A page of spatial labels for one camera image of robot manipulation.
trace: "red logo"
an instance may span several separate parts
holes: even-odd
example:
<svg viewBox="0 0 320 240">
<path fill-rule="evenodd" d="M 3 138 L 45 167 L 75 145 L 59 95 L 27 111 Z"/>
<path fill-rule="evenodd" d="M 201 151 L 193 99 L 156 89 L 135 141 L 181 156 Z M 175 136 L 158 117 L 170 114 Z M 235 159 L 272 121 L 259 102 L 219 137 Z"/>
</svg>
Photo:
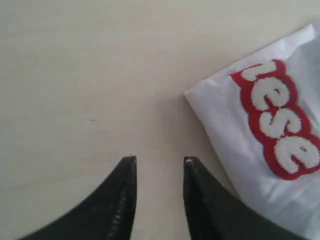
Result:
<svg viewBox="0 0 320 240">
<path fill-rule="evenodd" d="M 270 169 L 294 180 L 320 169 L 320 139 L 298 105 L 298 92 L 280 60 L 254 65 L 231 75 L 241 88 L 253 135 L 263 145 Z"/>
</svg>

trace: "white plastic bag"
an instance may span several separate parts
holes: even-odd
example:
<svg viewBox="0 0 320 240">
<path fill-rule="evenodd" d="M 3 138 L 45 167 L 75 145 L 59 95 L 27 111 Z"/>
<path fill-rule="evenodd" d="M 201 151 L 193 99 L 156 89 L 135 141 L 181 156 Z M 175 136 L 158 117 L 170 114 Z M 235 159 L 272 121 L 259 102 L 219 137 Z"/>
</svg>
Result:
<svg viewBox="0 0 320 240">
<path fill-rule="evenodd" d="M 320 22 L 311 24 L 185 92 L 243 202 L 313 240 L 320 240 L 319 33 Z M 274 59 L 284 62 L 285 72 Z M 242 93 L 230 76 L 235 72 L 249 90 Z M 276 91 L 272 84 L 278 84 Z M 274 98 L 268 98 L 269 87 Z"/>
</svg>

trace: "white table surface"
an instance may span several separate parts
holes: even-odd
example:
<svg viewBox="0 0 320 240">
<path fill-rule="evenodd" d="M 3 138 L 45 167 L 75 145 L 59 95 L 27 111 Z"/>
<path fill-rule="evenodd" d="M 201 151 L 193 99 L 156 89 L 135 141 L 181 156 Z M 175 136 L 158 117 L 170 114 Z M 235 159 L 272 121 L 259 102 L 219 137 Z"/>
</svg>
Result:
<svg viewBox="0 0 320 240">
<path fill-rule="evenodd" d="M 137 155 L 133 240 L 190 239 L 183 157 L 235 192 L 184 90 L 320 18 L 318 0 L 2 0 L 0 239 Z"/>
</svg>

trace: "white letter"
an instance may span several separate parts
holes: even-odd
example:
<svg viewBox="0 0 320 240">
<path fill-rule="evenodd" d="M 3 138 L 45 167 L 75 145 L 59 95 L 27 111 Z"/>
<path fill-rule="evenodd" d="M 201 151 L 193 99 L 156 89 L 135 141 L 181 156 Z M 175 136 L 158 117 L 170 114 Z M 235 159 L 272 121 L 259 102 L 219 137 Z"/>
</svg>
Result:
<svg viewBox="0 0 320 240">
<path fill-rule="evenodd" d="M 265 101 L 267 97 L 275 107 L 282 107 L 290 98 L 290 92 L 282 81 L 275 77 L 260 79 L 253 86 L 251 100 L 257 110 L 265 111 L 269 109 Z"/>
<path fill-rule="evenodd" d="M 275 70 L 277 70 L 276 63 L 274 61 L 267 61 L 262 65 L 250 67 L 243 70 L 241 76 L 244 79 L 253 82 L 257 80 L 257 75 L 271 73 Z"/>
<path fill-rule="evenodd" d="M 292 161 L 295 156 L 307 169 L 319 164 L 319 150 L 309 140 L 300 136 L 287 136 L 277 141 L 274 153 L 278 163 L 288 173 L 294 174 L 298 171 L 298 165 Z"/>
<path fill-rule="evenodd" d="M 259 120 L 261 131 L 270 138 L 279 139 L 285 134 L 285 128 L 296 134 L 301 130 L 301 120 L 290 109 L 279 109 L 274 117 L 270 112 L 263 112 Z"/>
</svg>

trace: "white surface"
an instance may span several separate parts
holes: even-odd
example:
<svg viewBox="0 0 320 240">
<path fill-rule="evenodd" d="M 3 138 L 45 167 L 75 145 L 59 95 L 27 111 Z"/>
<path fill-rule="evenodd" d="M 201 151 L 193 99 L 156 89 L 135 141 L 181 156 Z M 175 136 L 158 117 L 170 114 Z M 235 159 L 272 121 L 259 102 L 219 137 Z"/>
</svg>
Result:
<svg viewBox="0 0 320 240">
<path fill-rule="evenodd" d="M 264 156 L 266 142 L 263 146 L 263 142 L 255 137 L 251 130 L 252 128 L 248 124 L 249 115 L 254 113 L 247 112 L 244 108 L 240 97 L 243 94 L 243 92 L 241 93 L 241 87 L 229 74 L 238 70 L 241 71 L 243 68 L 262 64 L 242 72 L 241 76 L 249 83 L 257 80 L 257 74 L 271 73 L 277 69 L 270 67 L 272 66 L 269 62 L 270 60 L 280 59 L 286 61 L 286 73 L 292 77 L 298 92 L 297 104 L 303 108 L 305 114 L 308 114 L 312 124 L 312 133 L 316 134 L 320 128 L 320 119 L 317 118 L 319 101 L 312 99 L 311 96 L 317 95 L 319 91 L 319 88 L 315 85 L 315 83 L 319 82 L 319 74 L 308 70 L 318 69 L 319 33 L 320 22 L 306 26 L 304 29 L 286 36 L 224 68 L 185 92 L 188 102 L 203 123 L 212 146 L 216 149 L 217 155 L 241 199 L 264 217 L 312 240 L 320 239 L 320 171 L 318 170 L 313 174 L 301 176 L 291 181 L 281 179 L 272 172 Z M 267 83 L 269 81 L 269 83 L 272 83 L 276 79 L 266 77 L 258 80 L 255 82 L 251 94 L 259 86 L 259 82 Z M 270 89 L 274 89 L 275 86 L 279 89 L 278 82 L 273 83 Z M 289 89 L 285 84 L 283 86 L 288 91 L 286 95 L 289 96 Z M 263 92 L 258 94 L 257 97 L 260 98 L 264 95 L 265 93 Z M 282 107 L 286 105 L 289 99 L 287 98 L 281 104 L 277 104 L 275 99 L 279 95 L 275 95 L 275 97 L 268 95 L 268 99 L 274 106 Z M 264 103 L 264 100 L 260 102 L 260 106 L 263 107 L 259 107 L 259 104 L 255 104 L 258 101 L 255 101 L 252 96 L 251 104 L 256 109 L 264 111 L 269 108 Z M 266 134 L 261 126 L 260 131 Z M 283 131 L 278 129 L 276 133 L 280 133 L 280 135 L 272 136 L 272 138 L 280 138 Z M 277 142 L 277 146 L 280 143 L 289 146 L 288 139 L 302 139 L 304 143 L 307 142 L 305 146 L 313 146 L 313 155 L 309 157 L 312 160 L 310 162 L 308 160 L 304 162 L 301 157 L 298 157 L 298 153 L 295 153 L 295 156 L 307 168 L 313 168 L 319 164 L 318 148 L 303 137 L 290 136 L 282 138 Z M 300 148 L 299 146 L 289 147 L 296 151 Z M 292 162 L 291 153 L 287 159 L 279 159 L 278 157 L 278 163 L 289 173 L 295 173 L 299 169 Z"/>
<path fill-rule="evenodd" d="M 319 10 L 317 0 L 2 0 L 0 239 L 51 222 L 129 154 L 132 239 L 188 239 L 183 156 L 232 187 L 183 91 Z"/>
</svg>

